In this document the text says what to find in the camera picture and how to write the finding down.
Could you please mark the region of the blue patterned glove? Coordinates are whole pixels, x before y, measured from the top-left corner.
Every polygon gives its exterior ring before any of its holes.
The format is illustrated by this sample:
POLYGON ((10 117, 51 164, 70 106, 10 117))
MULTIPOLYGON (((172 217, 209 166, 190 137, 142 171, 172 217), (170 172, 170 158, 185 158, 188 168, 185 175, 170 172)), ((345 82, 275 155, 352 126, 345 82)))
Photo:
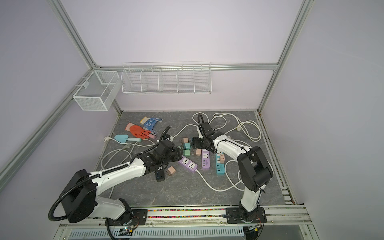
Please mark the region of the blue patterned glove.
POLYGON ((163 122, 163 119, 159 118, 148 118, 144 117, 140 123, 143 125, 143 129, 146 131, 150 131, 152 135, 156 135, 157 133, 154 130, 156 123, 163 122))

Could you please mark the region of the red rubber glove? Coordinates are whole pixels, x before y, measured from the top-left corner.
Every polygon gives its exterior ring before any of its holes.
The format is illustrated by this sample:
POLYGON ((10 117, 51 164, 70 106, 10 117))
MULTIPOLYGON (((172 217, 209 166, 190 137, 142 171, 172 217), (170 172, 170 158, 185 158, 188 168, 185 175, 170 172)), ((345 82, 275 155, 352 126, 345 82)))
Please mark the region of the red rubber glove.
POLYGON ((150 138, 150 134, 151 132, 148 131, 148 130, 144 130, 142 127, 138 126, 138 125, 132 125, 130 126, 129 128, 130 130, 130 133, 136 137, 136 138, 140 138, 142 140, 144 139, 149 139, 150 138))

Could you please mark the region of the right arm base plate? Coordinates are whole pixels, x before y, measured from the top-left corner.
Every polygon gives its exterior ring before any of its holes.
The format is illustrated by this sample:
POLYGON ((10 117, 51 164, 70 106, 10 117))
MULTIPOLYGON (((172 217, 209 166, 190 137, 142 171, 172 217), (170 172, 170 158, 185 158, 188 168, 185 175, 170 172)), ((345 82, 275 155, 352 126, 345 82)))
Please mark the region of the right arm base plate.
POLYGON ((265 209, 257 207, 251 212, 247 212, 242 207, 226 208, 224 218, 228 224, 264 224, 267 222, 265 209))

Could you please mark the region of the teal power strip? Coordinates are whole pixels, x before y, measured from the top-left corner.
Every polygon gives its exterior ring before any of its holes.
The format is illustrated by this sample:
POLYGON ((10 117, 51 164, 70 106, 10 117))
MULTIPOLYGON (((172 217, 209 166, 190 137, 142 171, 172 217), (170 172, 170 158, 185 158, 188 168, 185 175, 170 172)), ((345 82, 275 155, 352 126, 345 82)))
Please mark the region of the teal power strip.
POLYGON ((221 164, 220 163, 220 155, 223 154, 222 152, 217 152, 216 153, 216 173, 218 175, 224 175, 225 174, 225 163, 221 164))

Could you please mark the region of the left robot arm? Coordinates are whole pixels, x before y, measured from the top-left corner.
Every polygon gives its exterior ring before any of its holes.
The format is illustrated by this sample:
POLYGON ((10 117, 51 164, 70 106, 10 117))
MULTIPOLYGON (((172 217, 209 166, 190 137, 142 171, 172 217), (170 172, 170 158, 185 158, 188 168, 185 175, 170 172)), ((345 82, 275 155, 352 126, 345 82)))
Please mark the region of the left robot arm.
POLYGON ((181 160, 182 156, 182 149, 173 142, 161 140, 127 163, 98 172, 80 170, 51 206, 48 219, 52 222, 68 220, 69 223, 78 223, 87 218, 106 218, 121 225, 128 224, 134 217, 128 202, 104 198, 101 194, 125 181, 150 173, 158 174, 169 163, 181 160))

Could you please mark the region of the purple power strip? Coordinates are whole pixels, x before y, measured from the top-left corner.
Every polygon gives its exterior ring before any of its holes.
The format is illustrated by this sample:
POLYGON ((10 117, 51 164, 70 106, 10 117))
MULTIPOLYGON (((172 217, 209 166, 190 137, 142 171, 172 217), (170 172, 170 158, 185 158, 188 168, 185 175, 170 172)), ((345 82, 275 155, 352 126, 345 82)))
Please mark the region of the purple power strip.
POLYGON ((210 152, 208 150, 202 149, 202 169, 208 170, 210 168, 210 152))
POLYGON ((183 156, 181 160, 179 160, 179 163, 184 166, 186 169, 188 169, 191 172, 195 172, 198 168, 198 165, 188 159, 187 157, 183 156))

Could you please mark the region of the white mesh box basket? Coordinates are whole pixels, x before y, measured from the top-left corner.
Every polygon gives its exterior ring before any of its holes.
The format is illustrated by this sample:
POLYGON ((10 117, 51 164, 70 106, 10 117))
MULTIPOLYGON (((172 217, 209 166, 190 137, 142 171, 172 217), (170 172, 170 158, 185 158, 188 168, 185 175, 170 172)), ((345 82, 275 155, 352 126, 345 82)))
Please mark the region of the white mesh box basket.
POLYGON ((73 99, 83 111, 107 112, 121 87, 117 71, 92 71, 73 99))

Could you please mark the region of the pink glove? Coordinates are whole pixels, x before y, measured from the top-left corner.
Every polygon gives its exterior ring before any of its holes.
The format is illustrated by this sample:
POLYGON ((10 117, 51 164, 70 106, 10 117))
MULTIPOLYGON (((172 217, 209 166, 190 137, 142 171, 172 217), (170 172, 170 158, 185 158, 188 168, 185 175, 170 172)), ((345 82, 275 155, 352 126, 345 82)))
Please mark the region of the pink glove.
MULTIPOLYGON (((130 132, 129 128, 130 128, 130 126, 132 126, 132 125, 135 125, 135 124, 133 124, 133 123, 129 123, 129 124, 126 126, 126 131, 130 132)), ((155 139, 155 138, 156 138, 155 135, 150 134, 150 139, 155 139)))

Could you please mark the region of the teal dustpan scoop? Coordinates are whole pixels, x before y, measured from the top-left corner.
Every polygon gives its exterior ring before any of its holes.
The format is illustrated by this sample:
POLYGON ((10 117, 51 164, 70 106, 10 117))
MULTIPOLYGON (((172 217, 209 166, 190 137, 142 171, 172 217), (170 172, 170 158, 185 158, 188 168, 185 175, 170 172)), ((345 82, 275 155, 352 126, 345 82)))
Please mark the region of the teal dustpan scoop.
POLYGON ((141 138, 131 138, 129 135, 115 135, 114 139, 121 144, 126 144, 128 142, 138 143, 142 141, 141 138))

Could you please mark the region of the black power strip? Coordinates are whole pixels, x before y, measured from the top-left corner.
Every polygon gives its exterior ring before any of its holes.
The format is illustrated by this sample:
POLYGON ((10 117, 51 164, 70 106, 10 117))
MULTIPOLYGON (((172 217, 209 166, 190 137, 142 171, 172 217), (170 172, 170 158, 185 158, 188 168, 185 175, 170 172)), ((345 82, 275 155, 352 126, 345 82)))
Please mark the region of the black power strip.
POLYGON ((156 181, 159 183, 159 182, 163 182, 166 178, 165 178, 165 172, 164 170, 158 170, 155 172, 155 177, 156 177, 156 181))

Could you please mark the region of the purple power strip front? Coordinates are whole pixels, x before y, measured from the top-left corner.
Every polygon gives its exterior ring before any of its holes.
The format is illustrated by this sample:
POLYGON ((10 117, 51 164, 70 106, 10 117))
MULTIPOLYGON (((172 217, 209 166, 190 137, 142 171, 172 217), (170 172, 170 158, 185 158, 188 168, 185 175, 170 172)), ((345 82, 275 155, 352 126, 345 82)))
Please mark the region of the purple power strip front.
POLYGON ((198 168, 198 165, 188 159, 187 157, 183 156, 181 160, 179 160, 179 163, 184 166, 186 169, 188 169, 191 172, 195 172, 198 168))

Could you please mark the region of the green charger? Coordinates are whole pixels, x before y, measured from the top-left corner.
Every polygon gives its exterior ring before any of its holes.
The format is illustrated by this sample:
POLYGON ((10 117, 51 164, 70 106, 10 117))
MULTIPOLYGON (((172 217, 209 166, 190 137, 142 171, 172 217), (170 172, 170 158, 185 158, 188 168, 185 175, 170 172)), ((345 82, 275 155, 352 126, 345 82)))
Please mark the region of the green charger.
POLYGON ((191 156, 191 150, 183 150, 183 155, 185 157, 190 157, 191 156))

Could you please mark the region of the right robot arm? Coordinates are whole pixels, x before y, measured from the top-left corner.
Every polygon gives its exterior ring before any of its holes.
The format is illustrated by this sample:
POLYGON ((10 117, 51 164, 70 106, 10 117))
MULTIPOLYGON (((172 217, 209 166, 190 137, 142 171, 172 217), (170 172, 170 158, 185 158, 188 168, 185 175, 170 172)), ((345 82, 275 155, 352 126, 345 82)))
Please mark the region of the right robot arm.
POLYGON ((198 133, 204 150, 213 154, 222 152, 237 161, 245 186, 240 209, 247 214, 253 213, 260 206, 259 199, 265 186, 274 176, 272 165, 263 150, 258 146, 251 148, 236 143, 203 120, 198 120, 198 133))

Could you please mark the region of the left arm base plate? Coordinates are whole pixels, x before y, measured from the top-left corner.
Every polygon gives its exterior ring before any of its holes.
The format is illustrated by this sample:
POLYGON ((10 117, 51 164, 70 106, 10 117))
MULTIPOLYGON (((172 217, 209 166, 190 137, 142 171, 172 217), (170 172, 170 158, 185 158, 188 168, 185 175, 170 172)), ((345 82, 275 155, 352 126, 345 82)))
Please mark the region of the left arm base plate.
POLYGON ((109 226, 142 226, 146 224, 147 209, 134 209, 129 214, 123 214, 117 220, 107 219, 109 226))

